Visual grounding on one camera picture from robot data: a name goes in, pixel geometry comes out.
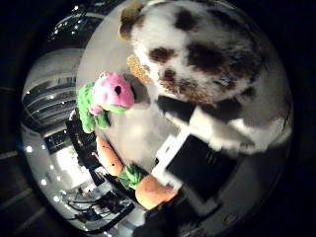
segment plush toy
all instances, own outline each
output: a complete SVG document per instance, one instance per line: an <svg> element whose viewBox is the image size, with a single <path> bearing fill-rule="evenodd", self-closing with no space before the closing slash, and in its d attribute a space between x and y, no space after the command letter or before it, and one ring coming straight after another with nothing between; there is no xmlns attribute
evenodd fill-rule
<svg viewBox="0 0 316 237"><path fill-rule="evenodd" d="M177 194L171 187L161 185L152 175L146 174L136 165L123 166L111 146L102 137L97 136L96 142L100 163L111 175L118 177L127 190L135 190L136 199L145 208L154 208Z"/></svg>
<svg viewBox="0 0 316 237"><path fill-rule="evenodd" d="M110 125L107 112L123 113L134 104L128 82L117 73L102 72L96 83L86 83L78 93L77 107L83 130Z"/></svg>

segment carrot plush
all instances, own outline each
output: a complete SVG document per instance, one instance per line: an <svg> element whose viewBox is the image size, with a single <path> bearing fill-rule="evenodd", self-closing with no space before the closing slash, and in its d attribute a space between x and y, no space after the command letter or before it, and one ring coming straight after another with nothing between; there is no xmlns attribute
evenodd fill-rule
<svg viewBox="0 0 316 237"><path fill-rule="evenodd" d="M117 176L127 190L135 190L136 199L145 208L154 208L177 194L171 187L161 185L152 175L146 174L136 165L124 166L109 143L102 137L97 136L96 141L100 163L112 176Z"/></svg>
<svg viewBox="0 0 316 237"><path fill-rule="evenodd" d="M115 151L102 137L97 136L96 141L100 163L107 169L110 175L118 176L122 171L123 165Z"/></svg>

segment spotted stuffed animal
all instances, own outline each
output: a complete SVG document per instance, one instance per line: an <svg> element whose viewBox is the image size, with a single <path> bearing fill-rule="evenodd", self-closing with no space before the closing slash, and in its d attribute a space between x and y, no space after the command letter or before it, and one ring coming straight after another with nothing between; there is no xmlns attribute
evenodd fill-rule
<svg viewBox="0 0 316 237"><path fill-rule="evenodd" d="M130 40L160 95L196 106L187 121L168 114L178 126L214 150L247 154L289 138L286 74L242 11L221 0L139 0L120 21L120 37Z"/></svg>

